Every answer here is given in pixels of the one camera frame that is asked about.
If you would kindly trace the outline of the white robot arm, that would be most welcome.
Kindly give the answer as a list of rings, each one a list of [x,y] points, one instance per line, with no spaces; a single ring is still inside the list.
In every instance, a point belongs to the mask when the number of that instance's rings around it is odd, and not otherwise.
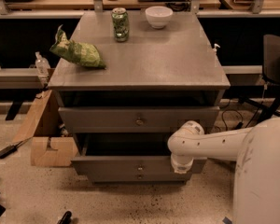
[[[196,158],[236,162],[232,224],[280,224],[280,117],[211,134],[188,121],[167,146],[178,174],[189,171]]]

